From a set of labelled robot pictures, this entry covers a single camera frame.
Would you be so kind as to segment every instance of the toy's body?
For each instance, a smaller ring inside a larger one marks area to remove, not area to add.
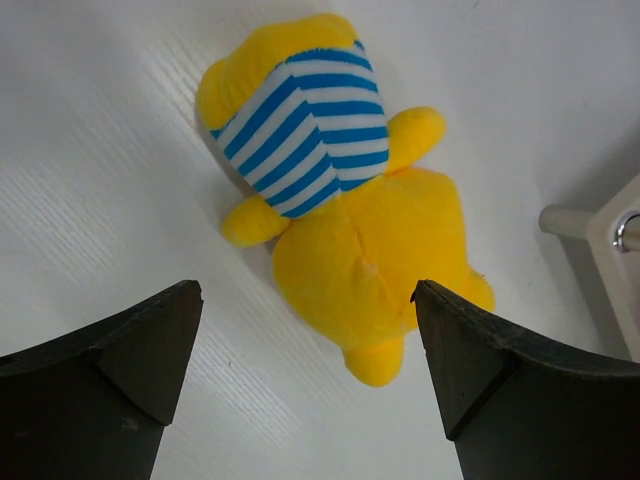
[[[333,15],[266,27],[209,69],[198,109],[231,163],[256,188],[225,221],[251,246],[280,235],[276,281],[352,373],[381,386],[400,370],[416,328],[409,297],[435,279],[493,307],[468,265],[462,210],[446,176],[412,168],[444,119],[417,108],[387,126],[371,67]]]

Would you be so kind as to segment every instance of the yellow stuffed animal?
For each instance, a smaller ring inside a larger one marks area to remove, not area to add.
[[[250,247],[280,236],[279,288],[362,382],[383,386],[400,371],[418,280],[493,308],[467,262],[455,185],[411,167],[442,138],[444,118],[425,107],[387,123],[347,20],[321,14],[255,31],[208,69],[196,104],[257,191],[226,218],[225,237]]]

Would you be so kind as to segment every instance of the toy's leg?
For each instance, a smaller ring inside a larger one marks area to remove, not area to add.
[[[378,345],[345,350],[344,363],[362,383],[383,387],[390,383],[402,367],[404,338],[398,337]]]
[[[482,275],[472,270],[461,296],[474,305],[491,312],[496,306],[493,289]]]
[[[447,124],[433,108],[400,112],[389,122],[390,155],[387,173],[410,167],[444,136]]]
[[[290,222],[260,195],[254,195],[227,216],[222,224],[222,234],[232,245],[252,247],[277,237]]]

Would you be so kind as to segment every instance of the blue stripe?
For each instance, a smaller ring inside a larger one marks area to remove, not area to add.
[[[312,103],[311,112],[316,117],[331,117],[333,115],[380,114],[384,115],[382,106],[373,102],[349,100],[345,102]]]
[[[352,65],[359,65],[367,70],[373,71],[371,64],[366,58],[362,58],[358,55],[354,55],[351,52],[344,50],[329,50],[318,49],[309,50],[308,52],[302,52],[287,60],[288,62],[307,62],[310,60],[327,60],[330,62],[350,63]]]
[[[309,155],[314,148],[320,143],[320,131],[315,128],[313,132],[296,148],[291,155],[285,158],[282,163],[267,173],[264,177],[258,180],[254,185],[258,192],[261,192],[265,188],[273,185],[287,173],[289,173],[293,167],[298,165]]]
[[[350,155],[348,157],[332,157],[333,166],[339,170],[346,168],[368,167],[379,165],[389,159],[389,150],[382,152],[363,153],[362,155]]]
[[[303,90],[330,87],[357,87],[378,92],[378,87],[371,80],[351,73],[315,73],[297,77],[298,86]]]
[[[387,127],[351,128],[322,132],[322,139],[329,145],[336,143],[364,142],[387,137]]]
[[[309,116],[309,105],[306,102],[301,103],[298,107],[280,124],[280,126],[271,134],[271,136],[251,155],[247,160],[238,167],[238,172],[243,177],[248,175],[264,162],[276,149],[287,141],[302,121]]]
[[[286,213],[283,213],[283,217],[288,218],[298,218],[304,215],[305,213],[313,210],[317,207],[323,200],[329,198],[332,194],[340,190],[340,181],[337,178],[331,180],[326,187],[319,190],[315,193],[309,200],[303,202],[295,208],[292,208]]]
[[[238,151],[249,141],[249,139],[256,133],[258,128],[264,124],[271,114],[280,106],[280,104],[286,100],[289,95],[296,89],[296,80],[293,77],[287,77],[278,88],[276,88],[266,98],[262,105],[260,105],[251,118],[245,123],[242,129],[238,132],[227,148],[224,149],[224,154],[229,160],[238,153]]]
[[[331,161],[329,155],[325,155],[322,159],[316,163],[312,168],[309,169],[307,173],[305,173],[298,180],[293,182],[286,188],[283,188],[281,192],[274,195],[273,197],[267,200],[267,203],[272,207],[278,205],[279,203],[286,202],[290,198],[293,198],[295,195],[300,193],[302,190],[307,188],[313,182],[315,182],[320,175],[327,171],[331,167]]]
[[[368,182],[371,178],[361,178],[358,180],[341,180],[340,181],[340,190],[343,192],[348,192],[349,190],[353,190],[354,188],[359,187],[363,183]]]

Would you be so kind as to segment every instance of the metal rod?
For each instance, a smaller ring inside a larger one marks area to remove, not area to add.
[[[586,240],[587,227],[593,213],[549,205],[540,213],[538,223],[545,233]],[[623,215],[611,239],[612,245],[621,252],[640,252],[640,212],[630,211]]]

